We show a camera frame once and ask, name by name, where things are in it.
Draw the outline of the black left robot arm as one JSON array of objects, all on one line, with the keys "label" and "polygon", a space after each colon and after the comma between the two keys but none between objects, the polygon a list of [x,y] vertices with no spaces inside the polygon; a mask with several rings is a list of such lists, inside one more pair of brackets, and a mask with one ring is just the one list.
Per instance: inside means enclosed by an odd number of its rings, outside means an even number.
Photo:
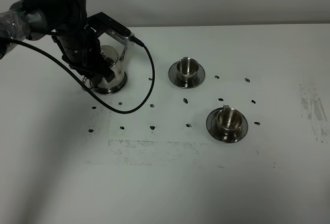
[{"label": "black left robot arm", "polygon": [[46,35],[52,36],[70,68],[95,85],[115,78],[88,24],[86,0],[20,0],[1,13],[3,38],[36,41]]}]

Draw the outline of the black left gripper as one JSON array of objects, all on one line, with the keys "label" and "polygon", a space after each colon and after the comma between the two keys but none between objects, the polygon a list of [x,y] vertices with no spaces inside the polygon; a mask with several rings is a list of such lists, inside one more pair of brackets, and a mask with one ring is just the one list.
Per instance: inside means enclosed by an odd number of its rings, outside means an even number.
[{"label": "black left gripper", "polygon": [[107,82],[115,78],[101,56],[95,31],[88,25],[86,0],[23,0],[23,12],[30,28],[27,38],[52,36],[62,59],[79,74],[87,74],[89,89],[99,88],[103,78]]}]

